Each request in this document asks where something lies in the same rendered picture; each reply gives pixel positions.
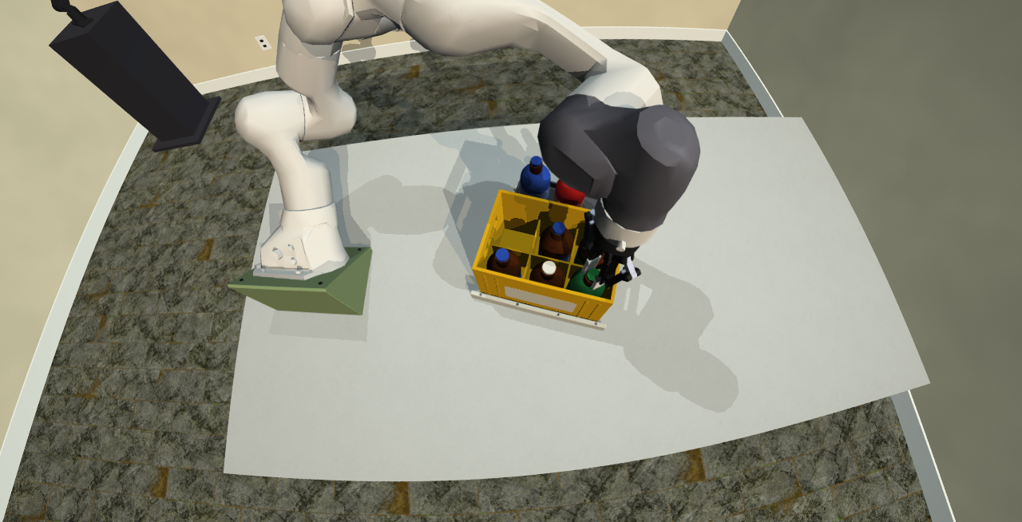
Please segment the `red bottle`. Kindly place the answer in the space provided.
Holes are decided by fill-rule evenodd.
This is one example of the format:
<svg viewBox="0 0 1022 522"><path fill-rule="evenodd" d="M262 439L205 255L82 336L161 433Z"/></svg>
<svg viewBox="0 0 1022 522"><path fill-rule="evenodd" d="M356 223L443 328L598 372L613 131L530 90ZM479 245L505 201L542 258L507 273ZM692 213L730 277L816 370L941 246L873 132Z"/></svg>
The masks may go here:
<svg viewBox="0 0 1022 522"><path fill-rule="evenodd" d="M578 192L577 190L572 190L565 186L563 181L558 180L556 184L556 190L554 195L554 200L562 204L569 204L577 207L583 207L583 202L585 198L585 192Z"/></svg>

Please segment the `green bottle with pale green label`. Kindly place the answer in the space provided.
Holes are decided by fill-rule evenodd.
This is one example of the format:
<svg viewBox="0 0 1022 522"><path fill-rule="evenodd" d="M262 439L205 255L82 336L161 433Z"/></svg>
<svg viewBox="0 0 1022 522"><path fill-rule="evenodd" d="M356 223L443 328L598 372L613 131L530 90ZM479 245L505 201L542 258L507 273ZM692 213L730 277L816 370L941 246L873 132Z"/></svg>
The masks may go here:
<svg viewBox="0 0 1022 522"><path fill-rule="evenodd" d="M583 270L583 268L580 268L580 270ZM572 278L567 283L567 287L565 289L601 298L604 293L605 283L603 286L595 289L594 291L591 289L592 281L594 281L600 271L597 270L597 268L591 268L591 270L588 270L585 274L583 274L580 270L573 272Z"/></svg>

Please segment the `brown bottle with green cap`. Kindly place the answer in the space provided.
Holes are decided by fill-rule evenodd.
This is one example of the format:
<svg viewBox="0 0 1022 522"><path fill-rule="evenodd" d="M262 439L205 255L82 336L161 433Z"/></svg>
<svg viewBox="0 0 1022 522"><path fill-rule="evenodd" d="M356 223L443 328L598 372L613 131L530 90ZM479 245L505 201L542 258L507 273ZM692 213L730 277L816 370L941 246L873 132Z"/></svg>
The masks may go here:
<svg viewBox="0 0 1022 522"><path fill-rule="evenodd" d="M585 258L587 258L587 254L588 254L588 252L584 251L584 249L583 249L583 240L580 240L580 244L578 244L578 249L577 249L577 252L576 252L576 258L574 258L574 263L578 264L578 265L584 265L585 264ZM597 268L597 270L601 270L602 265L604 263L603 257L604 256L602 255L601 259L596 265L595 268Z"/></svg>

